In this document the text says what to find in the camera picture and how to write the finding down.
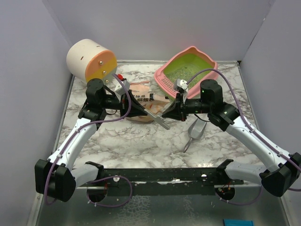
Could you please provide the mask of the beige cat litter bag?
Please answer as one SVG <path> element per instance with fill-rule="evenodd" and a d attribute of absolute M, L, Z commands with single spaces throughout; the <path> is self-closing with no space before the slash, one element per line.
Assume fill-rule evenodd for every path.
<path fill-rule="evenodd" d="M 153 114 L 163 112 L 163 108 L 170 102 L 166 96 L 161 96 L 150 91 L 146 84 L 149 81 L 135 82 L 130 84 L 130 89 L 135 99 Z"/>

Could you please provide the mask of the grey metal scoop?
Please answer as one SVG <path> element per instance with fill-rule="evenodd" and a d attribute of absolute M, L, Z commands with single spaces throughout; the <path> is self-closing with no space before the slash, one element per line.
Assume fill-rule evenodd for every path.
<path fill-rule="evenodd" d="M 200 140 L 205 132 L 205 128 L 207 126 L 206 121 L 202 121 L 200 119 L 196 119 L 188 128 L 188 136 L 189 140 L 185 145 L 183 152 L 185 153 L 190 147 L 191 143 L 194 140 Z"/>

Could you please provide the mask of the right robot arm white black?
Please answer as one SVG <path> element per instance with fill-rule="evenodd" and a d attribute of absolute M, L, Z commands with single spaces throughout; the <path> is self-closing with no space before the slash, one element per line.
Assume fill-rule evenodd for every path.
<path fill-rule="evenodd" d="M 290 154 L 257 130 L 239 110 L 223 100 L 222 87 L 212 79 L 200 83 L 200 98 L 188 99 L 185 80 L 174 83 L 177 91 L 172 105 L 163 112 L 164 118 L 185 121 L 192 113 L 206 113 L 209 121 L 235 137 L 262 162 L 262 165 L 224 161 L 216 172 L 216 179 L 227 184 L 232 179 L 262 185 L 270 194 L 281 197 L 300 176 L 301 155 Z"/>

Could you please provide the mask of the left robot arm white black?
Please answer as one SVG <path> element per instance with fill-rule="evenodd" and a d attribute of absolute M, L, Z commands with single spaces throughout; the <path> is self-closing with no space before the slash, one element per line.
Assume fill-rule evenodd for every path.
<path fill-rule="evenodd" d="M 71 133 L 47 160 L 38 160 L 34 167 L 36 192 L 45 197 L 67 202 L 75 189 L 90 182 L 98 186 L 103 182 L 103 166 L 91 161 L 82 167 L 73 168 L 75 160 L 100 126 L 107 122 L 107 110 L 120 112 L 120 120 L 146 115 L 131 93 L 130 83 L 120 76 L 115 77 L 118 85 L 110 90 L 101 79 L 87 83 L 86 100 L 79 112 Z"/>

